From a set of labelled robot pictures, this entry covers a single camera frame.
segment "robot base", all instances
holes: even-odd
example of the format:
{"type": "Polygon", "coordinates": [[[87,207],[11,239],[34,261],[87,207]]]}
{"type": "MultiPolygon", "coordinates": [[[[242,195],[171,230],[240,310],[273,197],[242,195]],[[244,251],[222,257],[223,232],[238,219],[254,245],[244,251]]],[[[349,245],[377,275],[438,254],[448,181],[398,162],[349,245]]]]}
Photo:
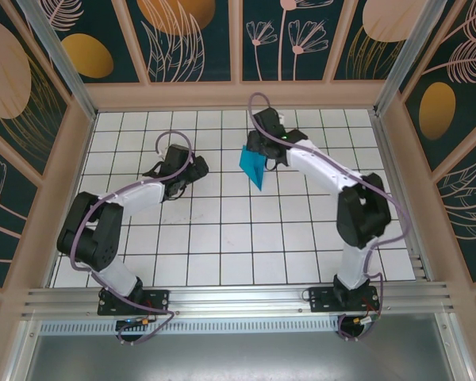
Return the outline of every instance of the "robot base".
{"type": "MultiPolygon", "coordinates": [[[[116,296],[105,289],[101,289],[98,293],[99,301],[97,315],[99,316],[141,316],[148,315],[148,311],[135,308],[127,303],[122,302],[116,296]]],[[[169,306],[168,290],[150,290],[143,291],[141,296],[142,306],[156,308],[158,310],[167,310],[169,306]]]]}

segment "white tile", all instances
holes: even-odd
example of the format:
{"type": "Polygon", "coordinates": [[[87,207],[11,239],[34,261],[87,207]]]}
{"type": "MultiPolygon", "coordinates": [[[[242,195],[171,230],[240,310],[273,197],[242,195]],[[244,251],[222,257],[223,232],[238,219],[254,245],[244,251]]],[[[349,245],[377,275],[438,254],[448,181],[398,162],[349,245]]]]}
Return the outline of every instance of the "white tile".
{"type": "Polygon", "coordinates": [[[202,156],[210,172],[221,171],[221,152],[220,151],[199,151],[195,152],[196,156],[202,156]]]}
{"type": "Polygon", "coordinates": [[[222,171],[223,172],[240,172],[241,150],[222,151],[222,171]]]}
{"type": "Polygon", "coordinates": [[[221,131],[219,129],[198,131],[196,149],[221,149],[221,131]]]}
{"type": "Polygon", "coordinates": [[[252,284],[252,254],[225,254],[221,257],[222,285],[252,284]]]}
{"type": "Polygon", "coordinates": [[[284,115],[284,128],[289,129],[297,129],[298,122],[296,120],[296,110],[279,110],[279,114],[284,115]]]}
{"type": "Polygon", "coordinates": [[[171,129],[196,129],[197,111],[175,111],[171,129]]]}
{"type": "Polygon", "coordinates": [[[349,129],[326,129],[326,141],[329,148],[346,148],[352,147],[349,129]]]}
{"type": "Polygon", "coordinates": [[[352,144],[355,147],[377,147],[374,130],[372,128],[351,128],[352,144]]]}
{"type": "Polygon", "coordinates": [[[148,113],[125,113],[121,122],[122,131],[144,131],[148,113]]]}
{"type": "Polygon", "coordinates": [[[85,175],[108,175],[113,166],[114,152],[89,153],[85,166],[85,175]]]}
{"type": "Polygon", "coordinates": [[[248,177],[243,172],[222,174],[223,196],[248,196],[248,177]]]}
{"type": "Polygon", "coordinates": [[[313,177],[305,177],[309,194],[329,194],[328,189],[319,185],[313,177]]]}
{"type": "Polygon", "coordinates": [[[219,197],[220,195],[220,173],[209,173],[194,183],[193,197],[219,197]]]}
{"type": "Polygon", "coordinates": [[[324,127],[347,127],[344,110],[321,110],[324,127]]]}
{"type": "Polygon", "coordinates": [[[310,222],[282,224],[284,246],[287,252],[314,250],[314,236],[310,222]]]}
{"type": "Polygon", "coordinates": [[[137,181],[137,175],[111,175],[108,192],[115,192],[137,181]]]}
{"type": "Polygon", "coordinates": [[[160,205],[155,205],[131,217],[131,225],[158,225],[160,221],[160,205]]]}
{"type": "Polygon", "coordinates": [[[251,226],[249,224],[221,226],[222,252],[250,252],[251,226]]]}
{"type": "Polygon", "coordinates": [[[254,253],[255,284],[286,283],[286,263],[283,252],[254,253]]]}
{"type": "Polygon", "coordinates": [[[143,286],[153,286],[155,256],[125,256],[125,266],[143,281],[143,286]]]}
{"type": "Polygon", "coordinates": [[[277,172],[265,172],[261,190],[251,181],[252,196],[275,196],[278,195],[277,172]]]}
{"type": "Polygon", "coordinates": [[[218,224],[221,222],[220,198],[193,198],[192,224],[218,224]]]}
{"type": "Polygon", "coordinates": [[[122,226],[120,228],[120,241],[118,242],[117,254],[125,254],[125,247],[127,246],[127,240],[129,239],[129,227],[122,226]]]}
{"type": "Polygon", "coordinates": [[[309,198],[307,196],[280,196],[282,221],[310,221],[309,198]]]}
{"type": "Polygon", "coordinates": [[[148,122],[146,130],[167,130],[171,128],[171,119],[173,113],[171,111],[153,111],[148,113],[148,122]]]}
{"type": "Polygon", "coordinates": [[[386,280],[416,280],[407,250],[381,249],[380,253],[386,280]]]}
{"type": "Polygon", "coordinates": [[[155,254],[159,226],[131,226],[127,240],[127,254],[155,254]]]}
{"type": "Polygon", "coordinates": [[[117,142],[118,133],[95,133],[90,152],[114,152],[117,142]]]}
{"type": "Polygon", "coordinates": [[[95,131],[120,131],[123,113],[99,113],[95,131]]]}
{"type": "MultiPolygon", "coordinates": [[[[402,234],[402,228],[399,221],[391,221],[384,231],[384,234],[379,237],[379,242],[392,240],[402,234]]],[[[379,248],[405,248],[405,241],[399,240],[390,244],[381,244],[379,248]]]]}
{"type": "Polygon", "coordinates": [[[189,252],[189,226],[161,225],[157,252],[159,254],[187,254],[189,252]]]}
{"type": "MultiPolygon", "coordinates": [[[[142,146],[142,151],[155,151],[155,142],[162,131],[147,131],[144,133],[144,143],[142,146]]],[[[167,146],[169,145],[169,135],[163,137],[159,142],[159,149],[161,151],[166,151],[167,146]]]]}
{"type": "Polygon", "coordinates": [[[388,183],[388,177],[386,176],[386,172],[381,169],[381,170],[374,170],[374,173],[376,173],[377,175],[379,175],[379,177],[381,177],[382,179],[382,185],[384,186],[384,190],[386,193],[391,193],[391,189],[390,189],[390,184],[388,183]]]}
{"type": "Polygon", "coordinates": [[[329,195],[309,196],[312,221],[336,221],[337,200],[329,195]]]}
{"type": "Polygon", "coordinates": [[[287,252],[288,283],[319,283],[315,252],[287,252]]]}
{"type": "Polygon", "coordinates": [[[300,128],[302,131],[318,148],[326,147],[326,138],[324,137],[324,130],[322,128],[319,129],[306,129],[300,128]]]}
{"type": "Polygon", "coordinates": [[[69,257],[62,256],[56,274],[55,287],[85,287],[87,280],[87,272],[76,271],[72,268],[69,257]]]}
{"type": "Polygon", "coordinates": [[[108,182],[108,175],[84,175],[79,191],[91,194],[104,194],[108,189],[108,182]]]}
{"type": "Polygon", "coordinates": [[[298,128],[322,127],[319,110],[296,110],[298,128]]]}
{"type": "Polygon", "coordinates": [[[246,129],[247,112],[245,110],[225,110],[222,112],[222,129],[246,129]]]}
{"type": "Polygon", "coordinates": [[[221,111],[198,111],[197,129],[220,129],[221,111]]]}
{"type": "Polygon", "coordinates": [[[221,227],[219,225],[192,225],[190,227],[190,253],[220,252],[221,227]]]}
{"type": "Polygon", "coordinates": [[[225,197],[222,199],[221,208],[223,224],[251,221],[249,197],[225,197]]]}
{"type": "Polygon", "coordinates": [[[244,129],[223,129],[222,130],[222,148],[223,149],[242,149],[247,145],[247,131],[244,129]]]}
{"type": "Polygon", "coordinates": [[[252,224],[254,252],[283,252],[280,224],[252,224]]]}
{"type": "Polygon", "coordinates": [[[358,169],[355,151],[352,148],[330,148],[330,157],[349,169],[358,169]]]}
{"type": "Polygon", "coordinates": [[[216,286],[221,277],[221,256],[202,254],[189,256],[187,286],[216,286]]]}
{"type": "Polygon", "coordinates": [[[336,222],[314,222],[314,236],[317,250],[341,250],[344,241],[336,229],[336,222]]]}
{"type": "Polygon", "coordinates": [[[157,256],[154,285],[156,287],[185,286],[187,255],[157,256]]]}
{"type": "Polygon", "coordinates": [[[118,137],[117,151],[141,151],[143,148],[144,133],[126,131],[118,137]]]}
{"type": "Polygon", "coordinates": [[[338,252],[318,252],[319,274],[322,283],[333,282],[333,277],[340,269],[342,262],[342,250],[338,252]]]}
{"type": "Polygon", "coordinates": [[[301,172],[279,172],[278,188],[282,196],[307,194],[305,176],[301,172]]]}
{"type": "Polygon", "coordinates": [[[381,155],[377,148],[356,148],[356,159],[360,169],[383,169],[381,155]]]}
{"type": "Polygon", "coordinates": [[[117,152],[114,156],[113,174],[137,173],[140,166],[141,152],[117,152]]]}
{"type": "MultiPolygon", "coordinates": [[[[183,135],[185,135],[189,139],[190,147],[193,150],[195,150],[196,130],[195,129],[194,130],[180,130],[179,132],[182,133],[183,135]]],[[[181,145],[182,147],[189,148],[185,138],[178,135],[177,133],[172,133],[171,134],[171,138],[169,140],[169,145],[172,145],[172,144],[178,144],[178,145],[181,145]]]]}
{"type": "Polygon", "coordinates": [[[153,167],[161,161],[159,155],[155,151],[142,151],[139,173],[145,173],[153,169],[153,167]]]}
{"type": "Polygon", "coordinates": [[[347,125],[349,127],[370,127],[370,117],[367,110],[346,110],[347,125]]]}
{"type": "Polygon", "coordinates": [[[162,225],[187,225],[190,223],[190,198],[165,201],[162,204],[162,225]]]}
{"type": "Polygon", "coordinates": [[[278,197],[252,197],[252,222],[280,222],[278,197]]]}

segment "gray metal surface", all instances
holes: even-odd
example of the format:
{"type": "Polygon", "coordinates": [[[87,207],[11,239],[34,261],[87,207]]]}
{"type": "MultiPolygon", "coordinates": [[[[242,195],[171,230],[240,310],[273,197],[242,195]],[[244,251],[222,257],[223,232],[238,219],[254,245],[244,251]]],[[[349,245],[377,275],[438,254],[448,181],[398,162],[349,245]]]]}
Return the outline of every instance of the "gray metal surface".
{"type": "Polygon", "coordinates": [[[335,333],[161,335],[137,347],[115,337],[40,337],[30,381],[447,381],[430,315],[387,316],[363,342],[335,333]]]}

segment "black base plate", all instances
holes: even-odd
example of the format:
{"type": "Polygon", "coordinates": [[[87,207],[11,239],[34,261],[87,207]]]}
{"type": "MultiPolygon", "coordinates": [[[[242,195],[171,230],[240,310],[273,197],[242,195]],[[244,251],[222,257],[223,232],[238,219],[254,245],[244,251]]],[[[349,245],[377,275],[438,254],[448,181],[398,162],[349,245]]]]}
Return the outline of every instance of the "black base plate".
{"type": "MultiPolygon", "coordinates": [[[[365,298],[373,308],[376,310],[379,309],[378,291],[374,286],[366,286],[361,296],[365,298]]],[[[333,287],[311,287],[305,292],[303,297],[308,297],[311,312],[367,311],[367,304],[365,304],[361,298],[355,301],[349,301],[347,306],[342,306],[333,292],[333,287]]]]}
{"type": "MultiPolygon", "coordinates": [[[[97,315],[99,316],[138,316],[148,315],[148,312],[140,308],[135,308],[116,298],[109,291],[101,289],[98,293],[99,303],[97,315]]],[[[167,310],[169,306],[168,290],[149,290],[143,291],[143,306],[167,310]]]]}

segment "blue cloth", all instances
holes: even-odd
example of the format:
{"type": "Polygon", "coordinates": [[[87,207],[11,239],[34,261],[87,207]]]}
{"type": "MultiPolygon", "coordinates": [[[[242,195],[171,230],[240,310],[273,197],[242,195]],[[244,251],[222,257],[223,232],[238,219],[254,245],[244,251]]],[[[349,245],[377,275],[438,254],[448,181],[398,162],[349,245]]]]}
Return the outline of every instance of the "blue cloth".
{"type": "Polygon", "coordinates": [[[244,170],[245,174],[250,180],[259,188],[263,186],[264,164],[267,158],[257,152],[250,152],[244,146],[241,150],[240,168],[244,170]]]}

